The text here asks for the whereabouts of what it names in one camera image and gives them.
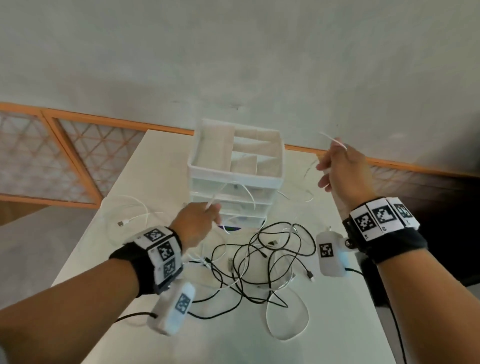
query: tabletop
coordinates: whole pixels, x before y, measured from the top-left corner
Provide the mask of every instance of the tabletop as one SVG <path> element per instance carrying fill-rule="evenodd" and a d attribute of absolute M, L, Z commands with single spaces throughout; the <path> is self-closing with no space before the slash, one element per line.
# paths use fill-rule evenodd
<path fill-rule="evenodd" d="M 189 201 L 187 158 L 192 141 L 188 135 L 157 131 L 145 134 L 54 285 L 103 262 L 145 225 L 168 224 L 175 217 Z M 296 222 L 313 237 L 329 227 L 345 235 L 333 198 L 316 186 L 320 173 L 314 167 L 308 170 L 315 159 L 314 154 L 285 152 L 286 174 L 281 191 L 288 199 L 278 195 L 267 224 Z M 305 202 L 312 196 L 313 200 Z M 118 221 L 145 213 L 143 204 L 153 213 L 135 218 L 120 229 Z M 202 243 L 204 252 L 220 244 L 227 236 L 223 234 L 214 227 Z M 245 240 L 251 235 L 251 231 L 241 229 L 228 239 Z M 351 267 L 358 268 L 352 254 L 348 261 Z M 244 300 L 236 310 L 215 319 L 187 317 L 173 337 L 149 329 L 144 317 L 118 322 L 84 363 L 395 363 L 363 278 L 355 274 L 343 278 L 322 276 L 316 254 L 304 263 L 314 273 L 315 282 L 298 270 L 288 286 L 290 293 L 285 291 L 285 296 L 295 301 L 294 291 L 308 308 L 308 325 L 292 340 L 280 341 L 270 334 L 265 304 Z M 206 269 L 197 274 L 197 268 L 190 272 L 187 267 L 185 278 L 194 284 L 203 279 Z M 212 293 L 207 291 L 199 286 L 197 295 Z M 222 290 L 212 300 L 198 304 L 201 306 L 193 305 L 191 311 L 213 315 L 232 307 L 238 299 L 233 291 Z M 150 310 L 157 300 L 155 295 L 135 299 L 125 313 Z M 300 330 L 296 326 L 306 322 L 305 312 L 299 307 L 293 304 L 271 313 L 281 335 Z"/>

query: drawer organizer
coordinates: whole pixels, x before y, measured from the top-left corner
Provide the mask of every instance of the drawer organizer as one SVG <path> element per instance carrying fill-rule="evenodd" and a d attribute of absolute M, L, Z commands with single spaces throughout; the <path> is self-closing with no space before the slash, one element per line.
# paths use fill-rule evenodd
<path fill-rule="evenodd" d="M 190 200 L 215 196 L 226 225 L 260 228 L 284 180 L 284 150 L 276 130 L 201 120 L 188 160 Z"/>

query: person's right arm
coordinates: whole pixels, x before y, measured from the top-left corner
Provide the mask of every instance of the person's right arm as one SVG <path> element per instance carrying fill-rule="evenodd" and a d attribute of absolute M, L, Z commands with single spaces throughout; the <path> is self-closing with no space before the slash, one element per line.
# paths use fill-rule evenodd
<path fill-rule="evenodd" d="M 376 197 L 365 156 L 332 142 L 318 170 L 318 186 L 333 191 L 351 211 Z M 380 276 L 402 337 L 419 363 L 480 363 L 480 301 L 427 250 L 381 262 Z"/>

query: white table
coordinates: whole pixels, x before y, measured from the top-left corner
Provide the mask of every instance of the white table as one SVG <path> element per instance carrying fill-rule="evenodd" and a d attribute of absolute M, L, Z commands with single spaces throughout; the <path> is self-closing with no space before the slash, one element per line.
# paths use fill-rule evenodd
<path fill-rule="evenodd" d="M 148 204 L 152 211 L 166 211 L 170 218 L 174 217 L 189 199 L 186 162 L 191 144 L 191 136 L 148 131 L 110 191 L 104 207 L 135 204 L 133 199 L 115 197 L 130 195 Z M 345 234 L 331 195 L 316 187 L 320 173 L 313 168 L 303 179 L 315 155 L 286 151 L 285 157 L 286 181 L 309 189 L 314 200 L 292 202 L 279 195 L 268 223 L 298 222 L 314 237 L 327 226 Z M 301 190 L 291 189 L 289 194 L 295 196 L 291 200 L 303 198 Z M 123 210 L 115 210 L 106 218 L 97 212 L 54 284 L 107 259 L 115 249 L 110 241 L 121 238 L 117 234 L 119 229 L 111 224 L 111 216 L 118 211 Z M 130 217 L 143 213 L 139 206 L 125 211 Z M 164 214 L 155 216 L 149 219 L 149 225 L 165 220 Z M 130 224 L 125 226 L 125 234 L 134 234 L 135 229 L 143 227 L 144 220 L 138 218 Z M 353 255 L 349 260 L 352 267 L 358 267 Z M 314 260 L 307 264 L 314 274 L 318 272 Z M 363 278 L 358 275 L 330 278 L 316 274 L 315 279 L 316 282 L 311 283 L 298 274 L 292 282 L 294 291 L 309 309 L 310 321 L 306 330 L 291 341 L 281 342 L 269 334 L 264 319 L 265 305 L 244 300 L 237 310 L 213 320 L 187 317 L 174 337 L 151 331 L 142 325 L 143 317 L 116 323 L 85 363 L 394 363 Z M 219 312 L 231 307 L 238 297 L 231 290 L 224 290 L 204 309 L 210 313 Z M 125 312 L 149 310 L 156 300 L 154 295 L 141 297 Z"/>

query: forearm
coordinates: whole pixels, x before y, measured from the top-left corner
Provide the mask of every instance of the forearm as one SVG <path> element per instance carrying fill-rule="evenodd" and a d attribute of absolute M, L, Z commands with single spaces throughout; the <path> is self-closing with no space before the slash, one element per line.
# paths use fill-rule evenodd
<path fill-rule="evenodd" d="M 412 353 L 424 363 L 475 363 L 480 358 L 480 302 L 428 251 L 378 265 Z"/>
<path fill-rule="evenodd" d="M 131 264 L 110 259 L 0 311 L 12 364 L 79 363 L 138 293 Z"/>

